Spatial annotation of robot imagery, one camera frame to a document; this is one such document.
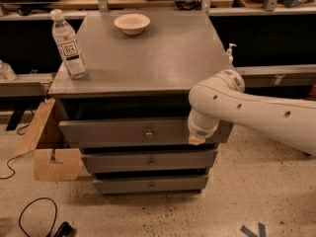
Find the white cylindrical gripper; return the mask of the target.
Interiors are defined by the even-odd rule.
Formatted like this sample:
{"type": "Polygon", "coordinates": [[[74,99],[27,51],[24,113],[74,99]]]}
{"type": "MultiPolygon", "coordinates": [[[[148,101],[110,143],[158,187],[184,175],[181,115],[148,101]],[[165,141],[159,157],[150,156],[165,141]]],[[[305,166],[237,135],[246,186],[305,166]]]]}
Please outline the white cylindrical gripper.
{"type": "Polygon", "coordinates": [[[205,143],[207,138],[213,136],[219,125],[217,118],[211,118],[191,109],[188,117],[188,129],[190,131],[189,144],[200,145],[205,143]]]}

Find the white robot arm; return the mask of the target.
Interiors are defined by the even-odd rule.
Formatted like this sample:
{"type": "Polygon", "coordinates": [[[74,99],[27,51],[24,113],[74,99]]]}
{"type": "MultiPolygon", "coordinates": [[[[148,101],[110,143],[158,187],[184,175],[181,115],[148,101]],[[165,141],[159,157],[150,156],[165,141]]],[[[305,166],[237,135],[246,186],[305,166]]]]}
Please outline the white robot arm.
{"type": "Polygon", "coordinates": [[[212,137],[224,120],[316,155],[316,103],[249,95],[241,75],[223,70],[197,83],[189,93],[190,134],[200,142],[212,137]]]}

